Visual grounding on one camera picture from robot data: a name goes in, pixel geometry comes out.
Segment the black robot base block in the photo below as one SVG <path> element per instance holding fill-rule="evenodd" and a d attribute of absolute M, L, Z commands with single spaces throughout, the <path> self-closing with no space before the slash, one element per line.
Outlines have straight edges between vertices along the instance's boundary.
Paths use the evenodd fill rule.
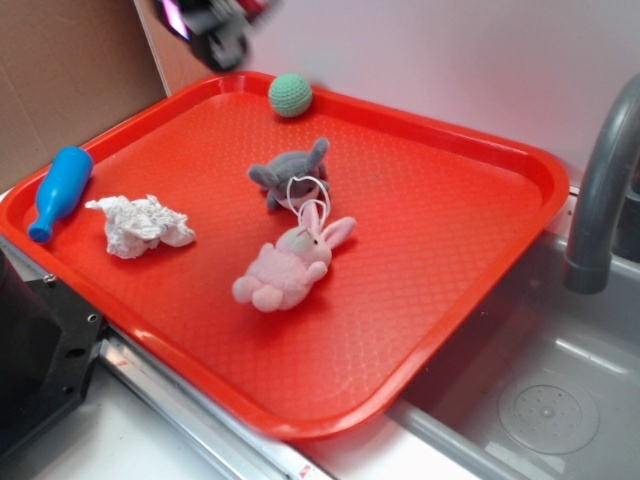
<path fill-rule="evenodd" d="M 1 256 L 1 460 L 86 398 L 104 317 L 61 280 L 24 280 Z"/>

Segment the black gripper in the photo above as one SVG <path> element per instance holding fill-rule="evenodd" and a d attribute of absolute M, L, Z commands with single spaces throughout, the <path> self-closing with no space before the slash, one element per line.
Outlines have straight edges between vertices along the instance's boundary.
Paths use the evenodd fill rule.
<path fill-rule="evenodd" d="M 160 0 L 154 11 L 160 23 L 189 46 L 212 71 L 232 71 L 247 54 L 247 32 L 279 1 Z"/>

